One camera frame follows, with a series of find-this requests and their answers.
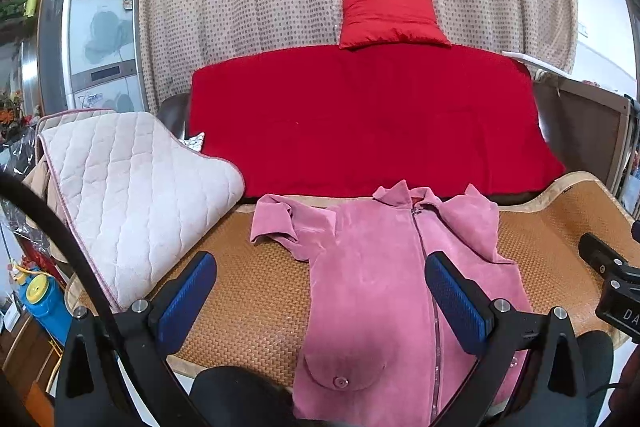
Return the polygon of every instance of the button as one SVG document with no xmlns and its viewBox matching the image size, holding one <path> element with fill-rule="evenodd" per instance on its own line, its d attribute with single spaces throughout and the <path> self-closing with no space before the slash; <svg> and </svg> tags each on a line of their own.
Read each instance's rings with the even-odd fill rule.
<svg viewBox="0 0 640 427">
<path fill-rule="evenodd" d="M 345 389 L 349 385 L 349 380 L 344 377 L 335 377 L 334 386 L 338 389 Z"/>
</svg>

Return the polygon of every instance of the quilted pad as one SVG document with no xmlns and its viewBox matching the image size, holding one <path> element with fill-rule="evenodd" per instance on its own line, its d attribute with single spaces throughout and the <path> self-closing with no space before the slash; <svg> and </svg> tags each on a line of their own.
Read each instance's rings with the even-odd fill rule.
<svg viewBox="0 0 640 427">
<path fill-rule="evenodd" d="M 38 137 L 115 311 L 146 296 L 244 191 L 235 166 L 188 149 L 146 112 L 76 119 Z"/>
</svg>

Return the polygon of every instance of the red blanket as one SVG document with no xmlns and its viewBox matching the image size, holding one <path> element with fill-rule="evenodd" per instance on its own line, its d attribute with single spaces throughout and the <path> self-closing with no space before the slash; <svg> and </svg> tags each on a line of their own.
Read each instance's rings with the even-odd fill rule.
<svg viewBox="0 0 640 427">
<path fill-rule="evenodd" d="M 440 197 L 543 190 L 563 173 L 523 65 L 453 46 L 312 46 L 193 75 L 190 133 L 245 196 L 370 196 L 406 179 Z"/>
</svg>

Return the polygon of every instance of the refrigerator door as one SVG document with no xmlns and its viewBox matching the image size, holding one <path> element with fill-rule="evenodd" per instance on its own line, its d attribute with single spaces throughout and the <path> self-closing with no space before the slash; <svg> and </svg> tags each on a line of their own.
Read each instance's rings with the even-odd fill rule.
<svg viewBox="0 0 640 427">
<path fill-rule="evenodd" d="M 144 111 L 138 76 L 124 76 L 74 93 L 76 109 L 113 109 L 117 112 Z"/>
<path fill-rule="evenodd" d="M 125 0 L 72 0 L 69 58 L 72 76 L 136 58 L 132 10 Z"/>
</svg>

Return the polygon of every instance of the pink velour jacket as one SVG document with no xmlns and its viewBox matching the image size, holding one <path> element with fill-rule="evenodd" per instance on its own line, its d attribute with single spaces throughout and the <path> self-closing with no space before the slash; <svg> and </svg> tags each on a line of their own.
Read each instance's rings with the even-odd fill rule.
<svg viewBox="0 0 640 427">
<path fill-rule="evenodd" d="M 443 202 L 401 181 L 326 209 L 268 194 L 257 203 L 251 240 L 264 235 L 309 262 L 311 311 L 293 383 L 298 417 L 426 427 L 451 399 L 475 358 L 424 281 L 433 251 L 490 299 L 531 311 L 518 266 L 497 252 L 497 205 L 472 185 Z M 496 403 L 511 394 L 524 355 Z"/>
</svg>

